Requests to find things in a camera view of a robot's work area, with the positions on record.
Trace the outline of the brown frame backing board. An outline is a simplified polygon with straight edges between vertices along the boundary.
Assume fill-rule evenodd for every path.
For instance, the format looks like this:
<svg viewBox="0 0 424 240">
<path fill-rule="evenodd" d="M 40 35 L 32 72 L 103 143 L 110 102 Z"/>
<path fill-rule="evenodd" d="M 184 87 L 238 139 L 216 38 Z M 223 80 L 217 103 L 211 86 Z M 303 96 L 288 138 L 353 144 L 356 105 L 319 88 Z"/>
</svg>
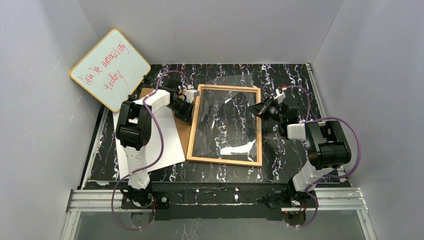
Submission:
<svg viewBox="0 0 424 240">
<path fill-rule="evenodd" d="M 188 100 L 191 100 L 192 103 L 195 102 L 196 97 L 199 96 L 199 93 L 194 93 L 194 89 L 184 90 L 183 94 L 187 96 Z M 161 108 L 158 112 L 154 113 L 154 116 L 156 117 L 160 129 L 163 133 L 164 139 L 168 139 L 169 137 L 165 136 L 167 133 L 166 128 L 171 127 L 171 110 L 167 107 Z M 188 147 L 189 147 L 189 139 L 191 134 L 191 125 L 189 123 L 186 123 L 180 119 L 177 119 L 175 116 L 173 117 L 173 125 L 176 128 L 176 131 L 178 133 L 178 137 L 181 143 L 182 151 L 184 154 L 184 157 L 187 157 L 188 154 Z"/>
</svg>

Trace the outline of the clear frame glass sheet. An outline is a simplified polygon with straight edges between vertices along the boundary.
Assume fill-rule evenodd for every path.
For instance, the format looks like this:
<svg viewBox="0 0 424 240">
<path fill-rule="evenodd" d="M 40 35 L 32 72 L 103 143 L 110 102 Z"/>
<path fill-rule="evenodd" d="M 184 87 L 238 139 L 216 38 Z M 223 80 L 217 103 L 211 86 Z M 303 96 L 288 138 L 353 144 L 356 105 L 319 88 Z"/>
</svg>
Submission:
<svg viewBox="0 0 424 240">
<path fill-rule="evenodd" d="M 191 156 L 257 163 L 257 119 L 247 109 L 261 99 L 259 88 L 248 91 L 255 87 L 253 74 L 218 76 L 204 85 L 220 89 L 200 90 Z"/>
</svg>

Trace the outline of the wooden picture frame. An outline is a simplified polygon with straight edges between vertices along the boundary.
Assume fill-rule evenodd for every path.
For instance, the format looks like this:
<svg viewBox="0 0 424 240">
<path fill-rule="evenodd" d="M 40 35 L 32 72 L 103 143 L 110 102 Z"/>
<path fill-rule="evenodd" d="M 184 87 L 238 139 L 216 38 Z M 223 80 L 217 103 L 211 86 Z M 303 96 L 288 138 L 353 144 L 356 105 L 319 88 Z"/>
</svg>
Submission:
<svg viewBox="0 0 424 240">
<path fill-rule="evenodd" d="M 205 84 L 200 84 L 198 86 L 199 96 L 196 97 L 196 99 L 195 99 L 194 110 L 193 110 L 193 120 L 192 120 L 192 125 L 191 125 L 191 131 L 190 131 L 190 137 L 189 137 L 189 143 L 188 143 L 188 150 L 187 150 L 187 157 L 186 158 L 189 161 L 203 162 L 203 163 L 214 163 L 214 164 L 223 164 L 223 165 L 236 165 L 236 166 L 246 166 L 246 167 L 260 167 L 260 166 L 262 166 L 262 123 L 261 123 L 261 119 L 258 118 L 257 116 L 255 116 L 255 117 L 256 117 L 256 123 L 257 123 L 257 128 L 258 128 L 257 137 L 259 139 L 258 142 L 257 142 L 257 147 L 258 147 L 258 151 L 257 151 L 257 153 L 258 153 L 258 162 L 246 162 L 246 161 L 235 161 L 235 160 L 223 160 L 223 161 L 219 161 L 217 159 L 199 158 L 199 157 L 193 157 L 191 155 L 192 148 L 193 148 L 194 132 L 195 132 L 195 129 L 196 129 L 196 122 L 197 122 L 197 115 L 198 115 L 198 106 L 197 106 L 197 104 L 200 101 L 200 96 L 201 96 L 201 92 L 200 91 L 203 88 L 220 89 L 221 87 L 219 85 L 205 85 Z M 256 88 L 258 88 L 258 87 L 249 87 L 247 90 L 249 92 L 253 92 L 253 91 L 256 90 Z"/>
</svg>

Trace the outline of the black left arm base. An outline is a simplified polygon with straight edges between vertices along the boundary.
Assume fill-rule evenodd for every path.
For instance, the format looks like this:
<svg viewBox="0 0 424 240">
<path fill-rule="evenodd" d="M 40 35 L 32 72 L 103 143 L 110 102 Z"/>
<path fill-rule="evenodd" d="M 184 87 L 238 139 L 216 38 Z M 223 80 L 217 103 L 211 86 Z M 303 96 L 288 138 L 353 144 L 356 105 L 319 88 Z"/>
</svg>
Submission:
<svg viewBox="0 0 424 240">
<path fill-rule="evenodd" d="M 122 209 L 168 209 L 170 207 L 170 194 L 152 190 L 121 189 Z"/>
</svg>

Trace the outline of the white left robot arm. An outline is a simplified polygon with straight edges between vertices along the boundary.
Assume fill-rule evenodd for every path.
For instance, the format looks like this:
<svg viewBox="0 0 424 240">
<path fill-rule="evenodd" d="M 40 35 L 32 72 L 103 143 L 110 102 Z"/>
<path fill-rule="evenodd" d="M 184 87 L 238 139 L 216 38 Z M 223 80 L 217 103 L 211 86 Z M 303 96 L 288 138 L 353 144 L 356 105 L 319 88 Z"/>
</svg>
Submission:
<svg viewBox="0 0 424 240">
<path fill-rule="evenodd" d="M 148 168 L 154 166 L 165 150 L 164 134 L 155 113 L 169 108 L 174 116 L 192 123 L 194 99 L 200 95 L 193 88 L 183 89 L 180 82 L 168 79 L 149 94 L 138 100 L 126 100 L 121 104 L 115 125 L 115 137 L 119 140 L 127 160 L 128 174 L 124 176 L 132 189 L 144 190 L 150 183 Z M 146 149 L 156 126 L 160 140 L 158 157 L 147 163 Z"/>
</svg>

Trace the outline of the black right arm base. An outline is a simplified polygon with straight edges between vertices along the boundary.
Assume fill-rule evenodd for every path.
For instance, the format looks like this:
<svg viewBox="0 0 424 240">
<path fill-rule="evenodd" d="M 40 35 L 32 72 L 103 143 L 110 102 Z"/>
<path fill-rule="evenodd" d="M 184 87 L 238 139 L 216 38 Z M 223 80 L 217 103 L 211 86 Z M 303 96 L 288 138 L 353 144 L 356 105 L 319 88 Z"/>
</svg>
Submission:
<svg viewBox="0 0 424 240">
<path fill-rule="evenodd" d="M 315 191 L 300 192 L 284 190 L 271 190 L 266 193 L 265 204 L 271 209 L 294 208 L 297 211 L 315 208 L 318 206 L 318 201 Z"/>
</svg>

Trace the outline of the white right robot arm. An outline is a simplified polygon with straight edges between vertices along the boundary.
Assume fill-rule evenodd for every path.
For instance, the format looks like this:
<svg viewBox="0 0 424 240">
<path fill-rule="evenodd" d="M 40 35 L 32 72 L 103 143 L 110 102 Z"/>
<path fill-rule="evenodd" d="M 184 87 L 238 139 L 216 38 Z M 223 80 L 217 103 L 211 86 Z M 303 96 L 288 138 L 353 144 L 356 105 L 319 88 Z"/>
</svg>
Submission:
<svg viewBox="0 0 424 240">
<path fill-rule="evenodd" d="M 262 120 L 277 122 L 278 132 L 284 140 L 303 141 L 307 147 L 307 162 L 288 183 L 288 191 L 308 193 L 319 180 L 334 169 L 347 164 L 352 153 L 339 120 L 299 120 L 299 101 L 286 97 L 284 91 L 276 96 L 248 106 L 247 110 Z"/>
</svg>

